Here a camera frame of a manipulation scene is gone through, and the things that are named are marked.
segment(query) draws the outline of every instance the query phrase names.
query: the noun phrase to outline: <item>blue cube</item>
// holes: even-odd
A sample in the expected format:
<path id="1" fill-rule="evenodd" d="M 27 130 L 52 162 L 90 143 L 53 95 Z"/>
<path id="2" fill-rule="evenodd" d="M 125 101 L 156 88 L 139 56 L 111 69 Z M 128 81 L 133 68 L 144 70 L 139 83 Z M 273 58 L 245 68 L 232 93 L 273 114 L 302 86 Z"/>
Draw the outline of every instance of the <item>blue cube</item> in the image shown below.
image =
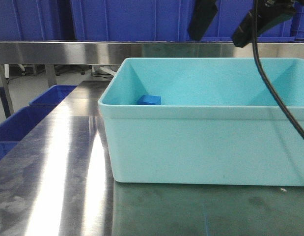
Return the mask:
<path id="1" fill-rule="evenodd" d="M 138 105 L 160 105 L 162 97 L 160 96 L 151 96 L 151 95 L 143 95 L 138 100 Z"/>

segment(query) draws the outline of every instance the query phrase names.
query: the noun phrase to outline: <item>metal table surface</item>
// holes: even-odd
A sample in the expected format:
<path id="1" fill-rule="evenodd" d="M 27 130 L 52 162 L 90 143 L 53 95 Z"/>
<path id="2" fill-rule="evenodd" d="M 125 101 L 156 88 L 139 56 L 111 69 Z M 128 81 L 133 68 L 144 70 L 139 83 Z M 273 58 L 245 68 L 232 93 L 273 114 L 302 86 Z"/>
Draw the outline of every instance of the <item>metal table surface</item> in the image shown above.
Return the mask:
<path id="1" fill-rule="evenodd" d="M 0 161 L 0 236 L 304 236 L 304 187 L 118 183 L 82 82 Z"/>

